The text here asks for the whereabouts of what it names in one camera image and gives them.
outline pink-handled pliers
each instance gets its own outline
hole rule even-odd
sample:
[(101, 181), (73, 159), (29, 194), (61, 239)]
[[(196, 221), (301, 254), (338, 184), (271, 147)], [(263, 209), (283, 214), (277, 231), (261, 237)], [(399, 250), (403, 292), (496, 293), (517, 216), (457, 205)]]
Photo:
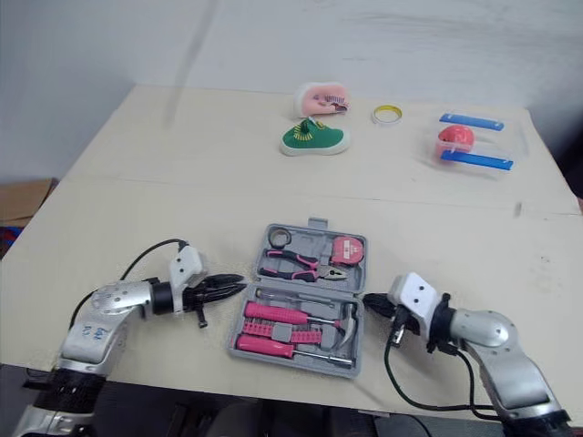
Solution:
[(276, 269), (261, 268), (259, 273), (263, 276), (282, 279), (301, 279), (306, 282), (315, 282), (318, 278), (327, 280), (345, 280), (346, 272), (332, 266), (321, 266), (320, 261), (313, 257), (304, 257), (291, 250), (265, 250), (267, 258), (283, 258), (294, 261), (307, 267), (302, 271), (278, 271)]

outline pink screwdriver handle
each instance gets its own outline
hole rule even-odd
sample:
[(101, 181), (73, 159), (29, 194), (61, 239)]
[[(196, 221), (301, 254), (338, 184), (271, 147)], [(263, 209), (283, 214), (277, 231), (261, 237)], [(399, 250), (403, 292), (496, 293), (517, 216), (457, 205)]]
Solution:
[(293, 356), (293, 345), (279, 343), (278, 341), (253, 337), (251, 335), (241, 335), (237, 339), (237, 349), (247, 352), (262, 353), (274, 357), (291, 358)]
[(255, 302), (249, 302), (247, 304), (245, 307), (245, 317), (281, 321), (292, 325), (308, 323), (308, 315), (305, 312), (291, 310), (289, 308), (270, 307)]

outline clear plastic container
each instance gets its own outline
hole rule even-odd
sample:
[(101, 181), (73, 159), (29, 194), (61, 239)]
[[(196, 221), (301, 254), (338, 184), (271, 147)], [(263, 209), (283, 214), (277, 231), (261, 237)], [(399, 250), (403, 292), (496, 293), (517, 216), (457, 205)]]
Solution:
[(428, 136), (431, 163), (452, 171), (504, 174), (526, 154), (520, 125), (510, 119), (452, 111), (432, 124)]

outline gray toolbox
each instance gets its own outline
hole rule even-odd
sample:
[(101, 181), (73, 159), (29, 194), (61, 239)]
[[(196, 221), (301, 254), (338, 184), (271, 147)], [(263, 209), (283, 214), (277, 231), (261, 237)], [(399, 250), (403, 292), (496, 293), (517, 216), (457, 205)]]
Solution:
[[(267, 227), (257, 280), (245, 290), (228, 349), (251, 360), (355, 378), (363, 341), (363, 304), (356, 295), (366, 278), (366, 238), (332, 232), (321, 218), (310, 218), (308, 226)], [(345, 259), (348, 264), (340, 262)]]

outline green toy shoe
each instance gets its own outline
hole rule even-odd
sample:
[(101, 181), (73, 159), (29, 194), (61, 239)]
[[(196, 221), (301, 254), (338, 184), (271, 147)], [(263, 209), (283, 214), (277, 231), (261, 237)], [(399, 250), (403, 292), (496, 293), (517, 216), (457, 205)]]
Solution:
[(283, 155), (336, 155), (350, 146), (348, 132), (331, 129), (320, 121), (308, 117), (299, 125), (288, 130), (281, 139)]

